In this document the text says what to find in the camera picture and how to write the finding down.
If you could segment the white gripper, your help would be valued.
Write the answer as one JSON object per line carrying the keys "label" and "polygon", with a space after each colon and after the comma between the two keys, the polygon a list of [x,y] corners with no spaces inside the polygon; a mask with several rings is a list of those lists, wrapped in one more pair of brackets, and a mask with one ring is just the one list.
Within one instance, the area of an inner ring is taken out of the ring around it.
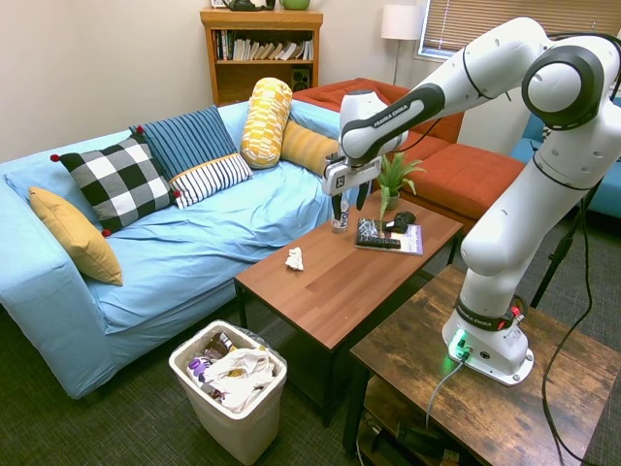
{"label": "white gripper", "polygon": [[361,211],[372,181],[379,175],[380,170],[379,157],[361,166],[353,166],[348,157],[337,152],[326,157],[322,190],[325,194],[333,196],[331,198],[333,224],[346,224],[346,201],[342,193],[358,186],[356,209]]}

